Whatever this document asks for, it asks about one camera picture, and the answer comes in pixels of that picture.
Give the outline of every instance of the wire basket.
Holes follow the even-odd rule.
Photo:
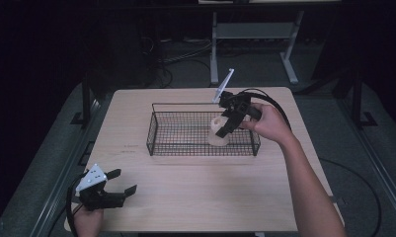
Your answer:
[[[156,106],[164,105],[166,111],[157,112]],[[187,111],[177,111],[179,106],[188,106]],[[146,145],[149,154],[156,156],[256,156],[260,137],[247,129],[235,129],[225,146],[212,146],[207,137],[210,122],[221,115],[220,111],[194,112],[202,105],[214,109],[214,104],[152,104],[151,123]]]

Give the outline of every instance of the tabletop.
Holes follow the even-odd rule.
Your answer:
[[[291,92],[258,89],[282,106],[311,166],[332,196]],[[96,163],[104,172],[121,169],[105,190],[121,193],[137,185],[137,191],[124,207],[106,209],[104,231],[297,230],[284,159],[276,143],[261,137],[257,156],[150,156],[146,141],[153,103],[210,103],[214,95],[214,88],[115,92],[87,169]],[[184,109],[203,110],[198,106]]]

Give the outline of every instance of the hand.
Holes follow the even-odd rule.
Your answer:
[[[84,205],[77,206],[74,213],[74,225],[79,237],[99,236],[102,228],[104,211],[102,209],[88,210]]]
[[[253,103],[252,107],[262,112],[260,120],[243,120],[240,127],[253,130],[264,138],[277,142],[279,145],[294,137],[280,112],[271,105]]]

